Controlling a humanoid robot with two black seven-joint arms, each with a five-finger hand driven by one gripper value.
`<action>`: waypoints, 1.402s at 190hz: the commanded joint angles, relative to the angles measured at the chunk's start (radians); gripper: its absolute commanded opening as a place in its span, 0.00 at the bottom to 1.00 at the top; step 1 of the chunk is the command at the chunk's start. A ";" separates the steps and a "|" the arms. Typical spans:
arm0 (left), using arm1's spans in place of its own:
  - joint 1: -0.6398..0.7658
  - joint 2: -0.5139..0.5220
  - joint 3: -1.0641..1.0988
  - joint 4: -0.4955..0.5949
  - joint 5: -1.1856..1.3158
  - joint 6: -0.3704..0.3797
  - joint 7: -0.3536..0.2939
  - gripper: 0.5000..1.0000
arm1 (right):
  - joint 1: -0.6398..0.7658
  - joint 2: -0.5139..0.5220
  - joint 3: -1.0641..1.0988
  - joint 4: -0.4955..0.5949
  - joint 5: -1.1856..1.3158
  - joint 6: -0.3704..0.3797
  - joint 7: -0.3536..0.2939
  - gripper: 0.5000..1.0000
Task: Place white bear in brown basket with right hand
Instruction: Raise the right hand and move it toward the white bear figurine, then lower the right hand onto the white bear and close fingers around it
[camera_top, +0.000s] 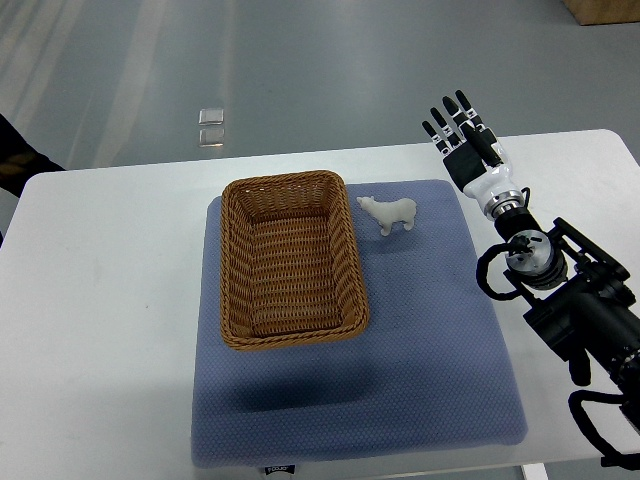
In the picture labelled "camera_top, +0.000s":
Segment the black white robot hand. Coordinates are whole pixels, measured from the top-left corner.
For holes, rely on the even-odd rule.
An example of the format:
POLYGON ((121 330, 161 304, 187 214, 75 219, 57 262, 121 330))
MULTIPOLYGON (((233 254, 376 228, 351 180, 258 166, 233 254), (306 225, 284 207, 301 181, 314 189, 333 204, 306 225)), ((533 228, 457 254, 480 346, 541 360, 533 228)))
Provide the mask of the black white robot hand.
POLYGON ((442 155, 453 184, 476 200, 490 220, 522 206, 524 197, 512 181, 506 151, 465 93, 457 90, 442 103, 446 112, 431 108, 432 119, 423 121, 422 127, 442 155))

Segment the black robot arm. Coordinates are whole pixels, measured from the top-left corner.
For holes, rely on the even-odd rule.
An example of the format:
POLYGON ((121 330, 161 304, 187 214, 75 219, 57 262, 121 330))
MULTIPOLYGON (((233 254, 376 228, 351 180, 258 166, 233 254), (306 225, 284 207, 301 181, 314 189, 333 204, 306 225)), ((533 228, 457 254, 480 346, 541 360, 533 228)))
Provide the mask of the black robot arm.
POLYGON ((577 390, 569 410, 604 467, 636 471, 639 456, 624 454, 597 431, 583 405, 616 405, 639 426, 639 319, 626 286, 629 272, 561 218, 544 232, 528 210, 529 192, 503 192, 485 210, 502 238, 479 259, 476 281, 490 298, 522 297, 524 319, 567 362, 577 390))

